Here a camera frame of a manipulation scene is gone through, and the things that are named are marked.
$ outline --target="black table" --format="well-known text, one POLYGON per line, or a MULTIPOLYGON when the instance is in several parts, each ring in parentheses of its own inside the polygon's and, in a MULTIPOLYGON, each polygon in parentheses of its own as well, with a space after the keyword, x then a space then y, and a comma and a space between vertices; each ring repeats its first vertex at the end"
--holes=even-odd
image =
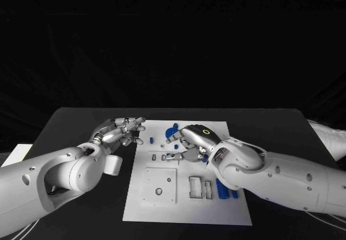
MULTIPOLYGON (((318 136, 295 109, 60 108, 52 115, 26 159, 78 146, 88 141, 93 128, 105 119, 124 117, 226 121, 232 137, 266 151, 337 168, 318 136)), ((104 174, 92 191, 39 220, 26 240, 346 238, 344 231, 317 221, 303 211, 262 200, 246 190, 252 226, 122 221, 135 144, 119 147, 114 155, 124 159, 119 175, 104 174)))

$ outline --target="white paper sheet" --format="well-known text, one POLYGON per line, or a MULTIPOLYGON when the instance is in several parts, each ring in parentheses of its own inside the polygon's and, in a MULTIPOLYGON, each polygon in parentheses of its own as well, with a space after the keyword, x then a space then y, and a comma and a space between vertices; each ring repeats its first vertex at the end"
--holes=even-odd
POLYGON ((219 199, 216 175, 206 169, 206 163, 180 161, 179 165, 153 166, 148 164, 148 151, 186 151, 179 140, 166 144, 166 130, 173 127, 174 123, 179 129, 193 124, 204 125, 220 139, 229 137, 228 124, 223 121, 147 120, 141 124, 145 126, 145 131, 140 132, 138 137, 144 144, 138 145, 135 150, 122 221, 251 226, 243 191, 238 191, 238 199, 232 198, 230 190, 229 199, 219 199), (141 202, 145 168, 176 169, 176 204, 147 205, 141 202), (212 200, 206 199, 204 188, 202 188, 202 199, 190 198, 189 177, 200 177, 202 186, 204 186, 204 181, 210 182, 212 200))

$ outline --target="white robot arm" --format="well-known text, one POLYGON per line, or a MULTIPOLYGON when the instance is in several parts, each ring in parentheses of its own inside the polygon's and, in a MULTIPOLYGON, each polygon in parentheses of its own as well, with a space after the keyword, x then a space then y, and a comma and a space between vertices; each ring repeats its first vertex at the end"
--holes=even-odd
POLYGON ((266 152, 229 137, 220 141, 202 125, 186 126, 167 139, 189 146, 167 161, 199 162, 207 154, 207 168, 232 190, 248 189, 259 198, 291 208, 346 217, 346 172, 295 156, 266 152))
POLYGON ((119 144, 142 144, 140 118, 108 119, 89 141, 0 168, 0 238, 24 228, 98 184, 117 176, 122 159, 109 155, 119 144))

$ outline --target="white cloth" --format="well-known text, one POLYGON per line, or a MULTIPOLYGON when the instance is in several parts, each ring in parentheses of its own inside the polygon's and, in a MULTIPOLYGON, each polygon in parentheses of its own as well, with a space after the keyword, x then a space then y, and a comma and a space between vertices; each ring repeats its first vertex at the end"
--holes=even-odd
POLYGON ((307 120, 314 132, 318 135, 327 151, 330 152, 333 159, 337 161, 346 156, 346 131, 337 130, 318 124, 313 120, 307 120))

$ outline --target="blue object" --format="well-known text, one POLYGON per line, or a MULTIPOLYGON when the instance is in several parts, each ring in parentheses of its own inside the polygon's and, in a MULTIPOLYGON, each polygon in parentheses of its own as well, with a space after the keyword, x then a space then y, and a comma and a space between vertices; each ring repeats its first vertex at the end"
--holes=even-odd
POLYGON ((166 130, 166 138, 168 139, 170 136, 179 131, 179 124, 174 123, 173 127, 166 130))
POLYGON ((203 160, 202 160, 203 163, 207 162, 207 158, 209 158, 209 156, 207 156, 207 154, 204 154, 204 155, 203 155, 203 160))
POLYGON ((236 199, 238 198, 238 192, 235 190, 232 190, 232 198, 236 199))
POLYGON ((222 184, 222 182, 217 178, 216 178, 216 186, 217 186, 217 198, 219 199, 229 199, 229 189, 222 184))

